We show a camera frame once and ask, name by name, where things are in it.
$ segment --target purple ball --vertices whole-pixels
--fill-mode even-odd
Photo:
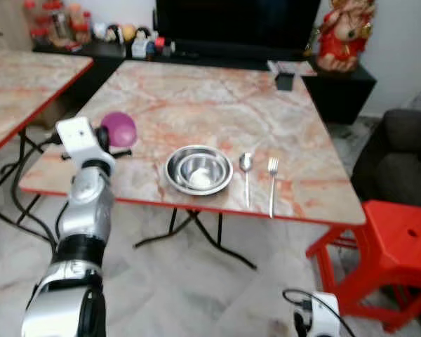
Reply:
[[[101,121],[109,131],[109,144],[115,147],[130,147],[135,144],[138,133],[131,117],[123,112],[110,112]]]

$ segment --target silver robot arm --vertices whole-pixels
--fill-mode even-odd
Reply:
[[[56,127],[79,171],[60,221],[55,255],[34,287],[21,336],[105,337],[101,267],[111,230],[114,196],[109,177],[115,161],[107,153],[109,144],[97,140],[85,117]]]

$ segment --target marble tabletop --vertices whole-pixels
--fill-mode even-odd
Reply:
[[[80,56],[0,51],[0,147],[92,63]]]
[[[134,119],[138,142],[131,158],[117,160],[117,201],[176,206],[252,216],[268,215],[269,157],[279,158],[276,218],[362,225],[365,217],[328,132],[300,77],[278,91],[269,72],[126,61],[80,111],[94,125],[109,112]],[[234,166],[229,186],[191,197],[170,186],[168,156],[186,145],[223,151]],[[51,146],[20,181],[27,192],[66,194],[74,175]],[[245,206],[242,152],[254,154],[251,207]]]

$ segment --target stainless steel bowl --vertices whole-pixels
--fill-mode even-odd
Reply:
[[[168,182],[185,194],[210,195],[229,184],[233,168],[220,151],[203,145],[190,145],[172,153],[167,159],[165,174]]]
[[[182,158],[178,170],[181,182],[193,190],[211,190],[221,184],[226,176],[225,163],[205,153]]]

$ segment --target bottle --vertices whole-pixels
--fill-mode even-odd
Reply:
[[[88,44],[91,42],[91,29],[87,23],[72,26],[75,32],[75,40],[80,44]]]
[[[38,28],[46,28],[47,30],[50,28],[51,18],[44,13],[44,15],[39,15],[36,18],[36,25]]]
[[[70,4],[67,8],[72,26],[84,24],[84,17],[80,4]]]
[[[83,17],[84,17],[84,23],[86,23],[89,26],[89,30],[92,32],[92,15],[91,12],[89,11],[84,11],[83,12]]]
[[[23,2],[23,10],[25,13],[25,21],[27,21],[28,30],[32,31],[37,28],[37,7],[35,0],[25,0]]]
[[[50,44],[47,28],[31,29],[30,34],[35,46],[47,46]]]
[[[46,2],[43,8],[48,12],[51,18],[51,27],[49,36],[52,41],[56,39],[70,39],[70,30],[67,22],[67,16],[63,10],[63,4],[60,1]]]

